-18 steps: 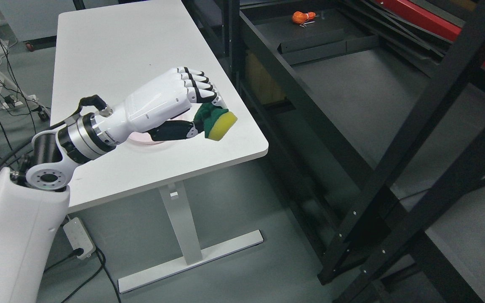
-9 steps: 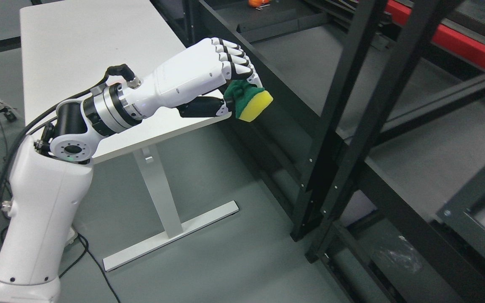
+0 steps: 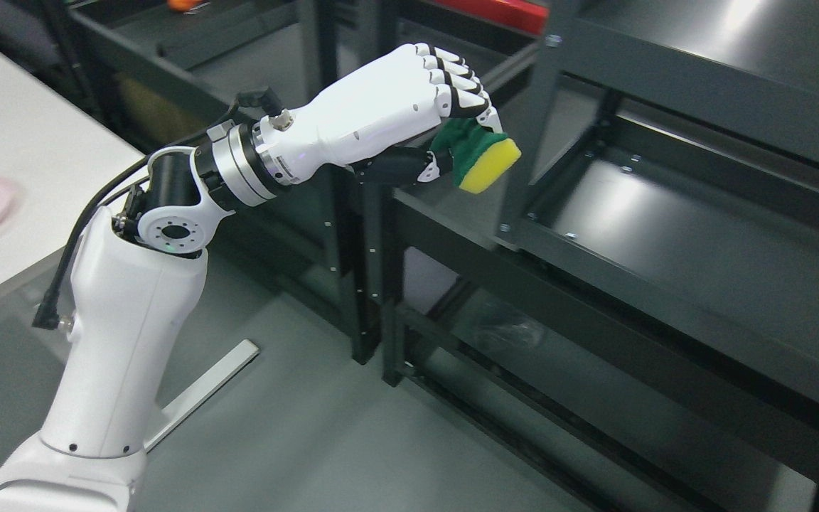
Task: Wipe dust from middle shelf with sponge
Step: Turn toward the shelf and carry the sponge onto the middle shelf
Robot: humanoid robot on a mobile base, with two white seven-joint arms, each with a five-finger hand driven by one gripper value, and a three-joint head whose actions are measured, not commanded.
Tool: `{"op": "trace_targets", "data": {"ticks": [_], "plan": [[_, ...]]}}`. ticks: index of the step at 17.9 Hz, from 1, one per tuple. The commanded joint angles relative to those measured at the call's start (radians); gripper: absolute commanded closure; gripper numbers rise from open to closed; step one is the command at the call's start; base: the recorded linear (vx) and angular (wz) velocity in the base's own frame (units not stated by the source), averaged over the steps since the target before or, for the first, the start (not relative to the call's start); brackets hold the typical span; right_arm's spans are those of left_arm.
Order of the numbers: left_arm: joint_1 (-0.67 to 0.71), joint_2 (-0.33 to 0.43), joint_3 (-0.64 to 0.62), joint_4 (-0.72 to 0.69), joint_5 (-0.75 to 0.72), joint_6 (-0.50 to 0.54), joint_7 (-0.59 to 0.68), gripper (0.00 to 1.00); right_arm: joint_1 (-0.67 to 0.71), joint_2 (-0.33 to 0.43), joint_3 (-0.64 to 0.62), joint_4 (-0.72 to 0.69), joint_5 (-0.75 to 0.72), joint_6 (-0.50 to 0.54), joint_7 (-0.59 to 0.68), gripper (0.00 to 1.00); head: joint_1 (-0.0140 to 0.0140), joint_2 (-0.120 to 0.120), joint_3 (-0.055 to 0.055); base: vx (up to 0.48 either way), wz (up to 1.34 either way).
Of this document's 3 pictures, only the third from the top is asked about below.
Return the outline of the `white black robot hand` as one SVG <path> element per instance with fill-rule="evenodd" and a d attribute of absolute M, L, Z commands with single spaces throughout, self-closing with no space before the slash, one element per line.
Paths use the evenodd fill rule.
<path fill-rule="evenodd" d="M 294 108 L 286 129 L 263 117 L 254 141 L 270 175 L 295 185 L 325 164 L 373 158 L 443 119 L 474 119 L 491 132 L 503 131 L 497 108 L 461 56 L 406 43 Z"/>

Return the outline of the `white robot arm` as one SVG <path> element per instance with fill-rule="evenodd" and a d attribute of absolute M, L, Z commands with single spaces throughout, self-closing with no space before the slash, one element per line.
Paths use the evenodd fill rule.
<path fill-rule="evenodd" d="M 200 146 L 157 150 L 123 210 L 98 206 L 71 271 L 65 372 L 42 428 L 0 467 L 0 511 L 130 511 L 173 344 L 202 294 L 221 220 L 331 160 L 268 119 L 225 122 Z"/>

